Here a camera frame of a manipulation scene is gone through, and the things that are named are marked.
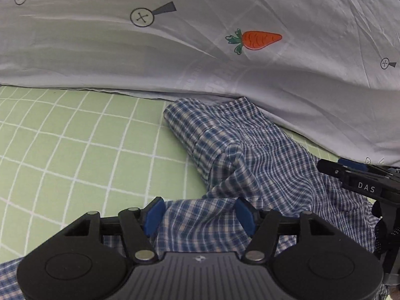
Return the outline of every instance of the carrot top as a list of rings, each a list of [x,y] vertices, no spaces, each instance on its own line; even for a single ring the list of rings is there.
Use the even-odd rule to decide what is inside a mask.
[[[240,55],[243,49],[243,41],[242,41],[242,31],[240,29],[235,31],[236,36],[226,36],[225,39],[227,40],[228,44],[239,44],[235,48],[235,53]]]

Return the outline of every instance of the plaid shirt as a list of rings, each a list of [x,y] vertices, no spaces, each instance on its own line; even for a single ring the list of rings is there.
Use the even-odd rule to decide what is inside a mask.
[[[289,138],[246,98],[219,105],[180,99],[164,112],[207,185],[202,199],[167,202],[167,212],[153,241],[162,252],[226,252],[242,254],[250,239],[236,219],[239,196],[256,208],[284,216],[312,211],[369,251],[374,227],[366,197],[344,190],[333,177],[317,170],[318,158]],[[119,248],[119,237],[105,238]],[[296,243],[281,236],[277,254]],[[0,298],[23,299],[16,281],[20,259],[0,266]],[[376,299],[387,296],[382,286]]]

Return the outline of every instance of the carrot print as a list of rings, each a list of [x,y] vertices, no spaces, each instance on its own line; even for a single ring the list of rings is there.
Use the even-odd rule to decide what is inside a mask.
[[[226,36],[225,39],[228,44],[239,44],[235,48],[237,55],[242,53],[243,46],[249,50],[256,51],[282,39],[282,35],[265,31],[251,30],[242,34],[242,31],[238,29],[235,34],[236,36]]]

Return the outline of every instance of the white fabric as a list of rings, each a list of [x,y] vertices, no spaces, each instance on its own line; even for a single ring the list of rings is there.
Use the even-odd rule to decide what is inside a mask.
[[[238,55],[238,28],[282,39]],[[400,0],[0,0],[0,83],[246,96],[339,156],[400,166],[400,65],[381,67],[397,28]]]

